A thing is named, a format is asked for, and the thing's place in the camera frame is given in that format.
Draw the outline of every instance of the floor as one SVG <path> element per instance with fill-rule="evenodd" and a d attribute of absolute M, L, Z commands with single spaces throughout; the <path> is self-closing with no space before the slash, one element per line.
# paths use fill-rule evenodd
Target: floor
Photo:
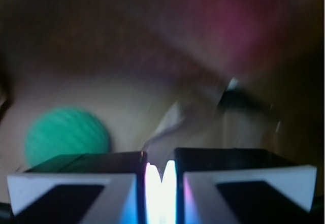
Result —
<path fill-rule="evenodd" d="M 113 151 L 142 149 L 168 109 L 186 123 L 158 138 L 152 161 L 173 147 L 262 147 L 318 167 L 324 191 L 322 0 L 0 0 L 2 71 L 14 102 L 0 123 L 0 185 L 28 168 L 31 123 L 60 105 L 96 114 Z M 232 77 L 280 111 L 278 121 L 220 111 Z M 1 188 L 0 202 L 7 202 Z"/>

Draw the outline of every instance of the green ball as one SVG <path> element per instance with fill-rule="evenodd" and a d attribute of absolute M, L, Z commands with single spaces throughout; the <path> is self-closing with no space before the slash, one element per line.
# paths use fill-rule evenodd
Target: green ball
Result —
<path fill-rule="evenodd" d="M 34 167 L 62 154 L 107 153 L 109 146 L 109 134 L 95 116 L 79 108 L 57 108 L 29 129 L 25 158 Z"/>

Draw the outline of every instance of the ridged ball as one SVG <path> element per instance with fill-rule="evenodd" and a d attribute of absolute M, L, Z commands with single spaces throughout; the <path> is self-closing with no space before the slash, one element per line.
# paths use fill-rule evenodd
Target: ridged ball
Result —
<path fill-rule="evenodd" d="M 109 148 L 109 133 L 94 115 L 64 107 L 34 122 L 25 139 L 25 158 L 34 167 L 58 155 L 107 153 Z"/>

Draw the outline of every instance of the black object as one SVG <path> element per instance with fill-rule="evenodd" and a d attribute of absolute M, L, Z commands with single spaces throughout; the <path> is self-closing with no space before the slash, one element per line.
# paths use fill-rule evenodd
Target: black object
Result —
<path fill-rule="evenodd" d="M 264 181 L 216 186 L 243 224 L 307 223 L 307 212 Z"/>
<path fill-rule="evenodd" d="M 78 223 L 103 189 L 102 185 L 58 185 L 19 213 L 14 223 Z"/>
<path fill-rule="evenodd" d="M 309 223 L 324 223 L 324 195 L 314 198 L 309 212 L 309 220 Z"/>
<path fill-rule="evenodd" d="M 256 111 L 274 120 L 280 120 L 281 117 L 276 107 L 266 105 L 241 88 L 226 90 L 219 101 L 218 108 Z"/>
<path fill-rule="evenodd" d="M 184 223 L 184 172 L 221 171 L 295 166 L 264 149 L 176 148 L 177 177 L 176 221 Z"/>
<path fill-rule="evenodd" d="M 11 205 L 0 203 L 0 223 L 8 223 L 13 217 Z"/>
<path fill-rule="evenodd" d="M 0 53 L 0 121 L 13 104 L 12 83 L 9 74 L 4 69 L 5 57 Z"/>
<path fill-rule="evenodd" d="M 137 175 L 138 222 L 146 222 L 144 177 L 147 153 L 143 151 L 60 155 L 30 170 L 33 173 L 135 173 Z"/>

